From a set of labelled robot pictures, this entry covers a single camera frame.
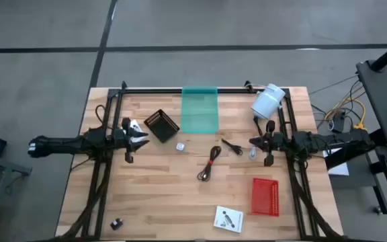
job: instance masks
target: red basket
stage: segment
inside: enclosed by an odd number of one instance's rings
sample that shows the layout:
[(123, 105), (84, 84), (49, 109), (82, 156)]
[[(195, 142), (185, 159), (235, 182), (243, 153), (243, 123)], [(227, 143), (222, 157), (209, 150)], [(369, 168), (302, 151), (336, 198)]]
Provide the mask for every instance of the red basket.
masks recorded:
[(253, 178), (251, 214), (279, 216), (279, 182)]

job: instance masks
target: wooden tabletop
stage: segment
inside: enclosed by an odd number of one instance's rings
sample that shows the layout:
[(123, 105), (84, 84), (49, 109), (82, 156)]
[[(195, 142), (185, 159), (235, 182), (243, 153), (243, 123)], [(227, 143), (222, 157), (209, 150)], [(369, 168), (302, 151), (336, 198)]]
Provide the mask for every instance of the wooden tabletop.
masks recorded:
[[(316, 132), (307, 89), (289, 88), (298, 130)], [(89, 127), (100, 125), (95, 116), (95, 107), (105, 105), (107, 92), (108, 88), (91, 89), (81, 133)], [(230, 143), (251, 147), (248, 139), (258, 136), (250, 109), (255, 98), (255, 94), (219, 94), (219, 131), (216, 134), (184, 134), (180, 130), (163, 144), (144, 125), (144, 120), (162, 109), (180, 126), (181, 94), (124, 95), (121, 116), (137, 120), (143, 131), (149, 133), (150, 142), (134, 154), (133, 164), (125, 162), (124, 150), (115, 152), (101, 238), (297, 239), (298, 230), (284, 154), (274, 152), (274, 165), (264, 167), (266, 153), (258, 152), (256, 161), (251, 161), (248, 149), (239, 157), (220, 141), (224, 138)], [(286, 120), (289, 120), (287, 112), (285, 114)], [(279, 130), (277, 112), (272, 119), (275, 120), (276, 130)], [(185, 144), (182, 153), (175, 149), (178, 142)], [(208, 162), (210, 149), (214, 145), (220, 145), (222, 152), (213, 164), (210, 181), (200, 182), (196, 175)], [(84, 155), (76, 155), (73, 165), (86, 158)], [(93, 161), (90, 161), (70, 174), (57, 235), (63, 234), (84, 209), (92, 170)], [(332, 228), (343, 234), (325, 161), (321, 158), (309, 160), (307, 174), (314, 205)], [(254, 177), (279, 182), (279, 217), (250, 215)], [(245, 213), (241, 233), (213, 227), (217, 205)], [(124, 219), (124, 225), (117, 231), (110, 227), (115, 218)], [(310, 231), (305, 208), (304, 221)]]

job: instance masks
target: teal transparent sheet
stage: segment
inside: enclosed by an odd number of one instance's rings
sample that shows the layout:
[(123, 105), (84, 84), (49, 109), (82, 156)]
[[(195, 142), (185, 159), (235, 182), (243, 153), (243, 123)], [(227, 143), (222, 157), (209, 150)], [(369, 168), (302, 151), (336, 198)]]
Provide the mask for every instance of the teal transparent sheet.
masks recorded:
[(181, 130), (188, 134), (214, 134), (218, 129), (218, 88), (183, 87)]

